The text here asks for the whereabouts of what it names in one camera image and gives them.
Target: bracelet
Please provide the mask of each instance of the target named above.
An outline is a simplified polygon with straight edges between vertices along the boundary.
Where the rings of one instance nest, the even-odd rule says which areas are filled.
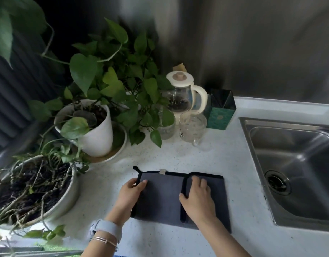
[[[103,243],[105,243],[105,244],[109,243],[109,244],[111,244],[112,246],[115,247],[115,252],[118,251],[118,247],[117,247],[117,245],[115,245],[115,244],[114,244],[113,242],[111,242],[110,240],[107,240],[107,239],[105,239],[105,238],[98,237],[98,236],[94,236],[94,237],[92,237],[92,238],[90,239],[90,241],[92,241],[92,240],[98,240],[98,241],[103,242]]]

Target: kitchen counter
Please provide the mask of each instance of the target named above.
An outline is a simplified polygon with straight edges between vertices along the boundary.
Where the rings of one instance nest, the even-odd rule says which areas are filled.
[[[127,143],[107,163],[93,165],[80,177],[76,205],[51,226],[65,224],[65,247],[84,249],[93,220],[111,210],[120,187],[137,177],[132,169],[161,168],[173,172],[205,172],[224,176],[232,235],[254,257],[329,256],[329,233],[276,226],[246,142],[239,117],[329,124],[329,105],[278,100],[235,98],[237,110],[227,130],[207,129],[197,147],[179,132],[158,148],[149,134],[140,145]],[[214,256],[197,230],[130,219],[123,227],[118,255],[128,257]]]

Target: glass teapot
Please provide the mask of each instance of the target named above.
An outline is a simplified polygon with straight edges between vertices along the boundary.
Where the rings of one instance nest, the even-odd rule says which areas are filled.
[[[169,99],[170,104],[167,108],[174,113],[177,124],[180,114],[192,110],[195,104],[196,92],[201,97],[200,108],[196,111],[199,113],[204,111],[207,104],[207,93],[202,87],[194,85],[194,78],[191,74],[183,71],[173,71],[167,74],[167,79],[175,89],[163,91],[162,96]]]

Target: sink drain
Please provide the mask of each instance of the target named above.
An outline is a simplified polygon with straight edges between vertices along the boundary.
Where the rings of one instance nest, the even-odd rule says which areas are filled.
[[[286,196],[291,193],[291,184],[288,178],[282,173],[275,170],[268,170],[265,173],[265,178],[271,190]]]

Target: stainless steel sink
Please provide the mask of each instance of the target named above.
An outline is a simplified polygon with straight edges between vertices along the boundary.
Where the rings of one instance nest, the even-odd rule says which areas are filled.
[[[274,222],[329,231],[329,126],[239,119]]]

